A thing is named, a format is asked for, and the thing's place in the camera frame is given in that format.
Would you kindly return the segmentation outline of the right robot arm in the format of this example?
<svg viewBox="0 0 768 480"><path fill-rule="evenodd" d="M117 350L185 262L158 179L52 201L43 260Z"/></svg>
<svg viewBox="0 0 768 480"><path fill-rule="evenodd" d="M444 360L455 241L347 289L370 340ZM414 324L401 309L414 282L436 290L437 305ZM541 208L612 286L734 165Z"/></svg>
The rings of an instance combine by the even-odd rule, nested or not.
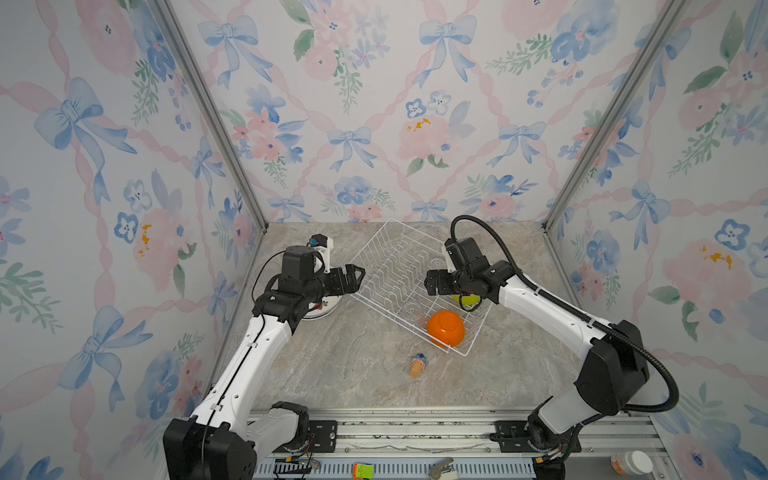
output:
<svg viewBox="0 0 768 480"><path fill-rule="evenodd" d="M591 317L536 285L510 262L489 263L471 238L446 240L443 253L449 267L426 274L430 296L476 295L520 313L581 361L573 385L528 416L524 436L532 448L554 449L577 425L619 413L648 381L648 361L618 339L623 334L641 343L639 330L628 322L610 324Z"/></svg>

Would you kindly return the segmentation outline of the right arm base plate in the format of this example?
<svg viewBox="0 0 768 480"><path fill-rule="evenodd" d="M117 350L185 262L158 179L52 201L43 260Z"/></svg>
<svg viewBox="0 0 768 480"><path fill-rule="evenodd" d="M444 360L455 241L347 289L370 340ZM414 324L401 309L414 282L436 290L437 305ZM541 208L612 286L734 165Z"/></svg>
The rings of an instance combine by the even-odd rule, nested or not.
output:
<svg viewBox="0 0 768 480"><path fill-rule="evenodd" d="M580 440L571 440L572 431L555 435L543 427L529 426L525 420L498 420L489 439L499 445L502 453L550 454L563 452L570 447L571 453L580 453Z"/></svg>

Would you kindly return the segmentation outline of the white wire dish rack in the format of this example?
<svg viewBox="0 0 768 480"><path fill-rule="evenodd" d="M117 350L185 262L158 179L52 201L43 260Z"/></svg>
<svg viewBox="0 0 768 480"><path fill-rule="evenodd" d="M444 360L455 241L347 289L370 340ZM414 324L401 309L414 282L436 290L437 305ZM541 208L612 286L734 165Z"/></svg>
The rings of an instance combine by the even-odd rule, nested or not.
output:
<svg viewBox="0 0 768 480"><path fill-rule="evenodd" d="M353 297L417 337L445 352L467 356L491 312L493 304L483 301L473 309L462 309L451 296L429 296L424 288L428 270L444 269L443 242L395 219L384 222L355 255L352 263L366 270L362 286ZM427 320L413 324L402 316L403 306L419 299L428 309ZM426 324L438 311L450 310L464 321L466 335L457 347L435 345Z"/></svg>

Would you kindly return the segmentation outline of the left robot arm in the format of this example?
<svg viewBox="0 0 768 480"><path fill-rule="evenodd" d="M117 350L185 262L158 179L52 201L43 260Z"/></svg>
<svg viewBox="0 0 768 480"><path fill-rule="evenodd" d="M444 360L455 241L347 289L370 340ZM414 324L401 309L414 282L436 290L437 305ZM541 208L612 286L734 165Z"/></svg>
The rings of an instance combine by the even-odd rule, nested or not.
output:
<svg viewBox="0 0 768 480"><path fill-rule="evenodd" d="M331 268L318 248L290 246L279 274L254 301L253 316L233 358L200 405L172 420L163 435L171 479L250 479L259 462L310 442L306 407L278 402L259 419L250 411L267 373L300 322L327 297L359 291L365 270Z"/></svg>

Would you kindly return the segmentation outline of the plate with fruit pattern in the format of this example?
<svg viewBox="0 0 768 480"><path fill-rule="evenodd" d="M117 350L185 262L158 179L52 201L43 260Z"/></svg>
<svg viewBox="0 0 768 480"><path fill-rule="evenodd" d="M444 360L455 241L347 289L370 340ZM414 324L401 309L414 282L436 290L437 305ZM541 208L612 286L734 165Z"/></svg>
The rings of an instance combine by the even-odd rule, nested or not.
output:
<svg viewBox="0 0 768 480"><path fill-rule="evenodd" d="M311 305L310 310L303 319L305 321L314 321L327 317L338 308L340 301L340 296L326 296L321 302Z"/></svg>

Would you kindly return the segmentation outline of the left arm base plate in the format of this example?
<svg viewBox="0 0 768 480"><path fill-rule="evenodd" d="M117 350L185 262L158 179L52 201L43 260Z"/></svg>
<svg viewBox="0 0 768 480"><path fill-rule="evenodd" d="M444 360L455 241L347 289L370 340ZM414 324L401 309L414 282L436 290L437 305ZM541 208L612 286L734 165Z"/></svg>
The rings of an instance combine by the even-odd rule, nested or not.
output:
<svg viewBox="0 0 768 480"><path fill-rule="evenodd" d="M276 453L291 455L305 453L334 453L338 440L338 422L335 420L310 420L299 429L297 439L279 446Z"/></svg>

